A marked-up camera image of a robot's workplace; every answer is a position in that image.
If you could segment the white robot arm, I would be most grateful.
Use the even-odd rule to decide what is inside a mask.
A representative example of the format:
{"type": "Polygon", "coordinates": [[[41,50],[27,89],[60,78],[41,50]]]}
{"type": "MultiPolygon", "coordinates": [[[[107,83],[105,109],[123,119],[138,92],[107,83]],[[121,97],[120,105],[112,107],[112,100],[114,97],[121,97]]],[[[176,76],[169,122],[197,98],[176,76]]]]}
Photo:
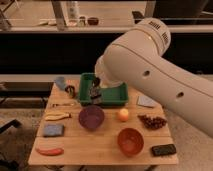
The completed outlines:
{"type": "Polygon", "coordinates": [[[213,82],[165,60],[170,42],[168,26],[145,18],[108,45],[95,75],[106,87],[132,86],[213,138],[213,82]]]}

